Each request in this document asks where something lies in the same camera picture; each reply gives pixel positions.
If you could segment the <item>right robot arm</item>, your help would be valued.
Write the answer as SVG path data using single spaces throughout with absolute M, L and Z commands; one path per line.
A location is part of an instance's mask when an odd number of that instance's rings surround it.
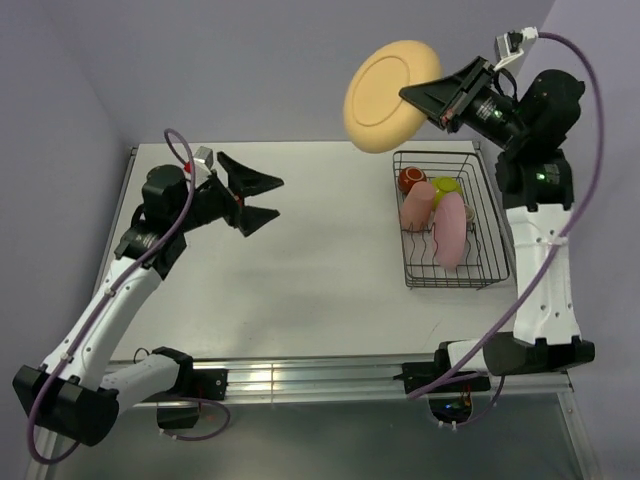
M 595 345 L 575 317 L 568 235 L 573 175 L 561 149 L 580 117 L 585 85 L 569 73 L 539 73 L 520 99 L 498 91 L 498 70 L 483 58 L 439 80 L 405 86 L 400 97 L 442 130 L 471 127 L 500 147 L 496 181 L 511 228 L 518 299 L 509 331 L 441 344 L 435 383 L 452 390 L 468 370 L 493 376 L 563 371 L 590 363 Z

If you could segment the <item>lime green bowl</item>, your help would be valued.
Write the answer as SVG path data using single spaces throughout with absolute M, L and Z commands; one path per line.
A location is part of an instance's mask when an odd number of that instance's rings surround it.
M 436 210 L 441 199 L 449 193 L 458 193 L 463 195 L 462 188 L 455 178 L 449 176 L 435 177 L 431 180 L 431 184 L 435 188 L 436 196 L 433 203 L 433 210 Z

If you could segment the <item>pink plastic plate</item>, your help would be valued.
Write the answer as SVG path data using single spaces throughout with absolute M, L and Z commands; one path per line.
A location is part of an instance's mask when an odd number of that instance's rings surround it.
M 432 244 L 436 262 L 447 270 L 460 264 L 466 243 L 464 202 L 458 193 L 445 195 L 435 210 Z

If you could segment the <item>orange plastic plate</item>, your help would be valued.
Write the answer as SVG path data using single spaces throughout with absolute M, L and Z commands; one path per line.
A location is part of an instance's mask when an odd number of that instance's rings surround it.
M 389 43 L 369 56 L 354 74 L 343 104 L 343 120 L 351 142 L 378 154 L 409 140 L 427 116 L 400 96 L 404 87 L 442 76 L 439 56 L 416 40 Z

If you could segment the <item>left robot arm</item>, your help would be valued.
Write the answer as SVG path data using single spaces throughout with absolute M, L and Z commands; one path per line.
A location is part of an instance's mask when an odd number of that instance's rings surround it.
M 279 213 L 250 206 L 246 199 L 283 184 L 224 152 L 208 152 L 193 167 L 150 170 L 142 202 L 90 304 L 40 366 L 22 366 L 13 379 L 30 427 L 95 446 L 137 403 L 156 395 L 190 395 L 193 359 L 169 347 L 158 347 L 114 374 L 106 368 L 139 309 L 184 252 L 186 233 L 222 219 L 243 236 L 253 234 Z

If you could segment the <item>orange black mug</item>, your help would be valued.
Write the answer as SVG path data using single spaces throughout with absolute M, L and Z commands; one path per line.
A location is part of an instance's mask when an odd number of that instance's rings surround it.
M 415 166 L 408 166 L 400 170 L 397 185 L 399 190 L 404 195 L 407 195 L 416 183 L 424 182 L 426 179 L 427 177 L 423 170 Z

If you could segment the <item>salmon plastic cup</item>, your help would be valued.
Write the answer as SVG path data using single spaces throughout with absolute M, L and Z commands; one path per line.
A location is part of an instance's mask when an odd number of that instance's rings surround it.
M 424 230 L 428 225 L 435 197 L 436 189 L 431 183 L 415 183 L 400 209 L 401 229 L 411 232 Z

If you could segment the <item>small grey speckled dish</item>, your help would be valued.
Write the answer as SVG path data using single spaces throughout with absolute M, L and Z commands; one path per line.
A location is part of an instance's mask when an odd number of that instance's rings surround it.
M 468 224 L 472 224 L 476 218 L 475 210 L 468 204 L 464 205 L 464 209 L 465 209 L 466 222 Z

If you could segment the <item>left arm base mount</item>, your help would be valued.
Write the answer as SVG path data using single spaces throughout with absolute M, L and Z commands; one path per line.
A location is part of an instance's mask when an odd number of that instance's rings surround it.
M 140 404 L 156 407 L 156 423 L 163 434 L 181 441 L 210 439 L 231 421 L 229 408 L 222 404 L 227 380 L 224 368 L 194 369 L 179 374 L 176 386 L 153 393 Z

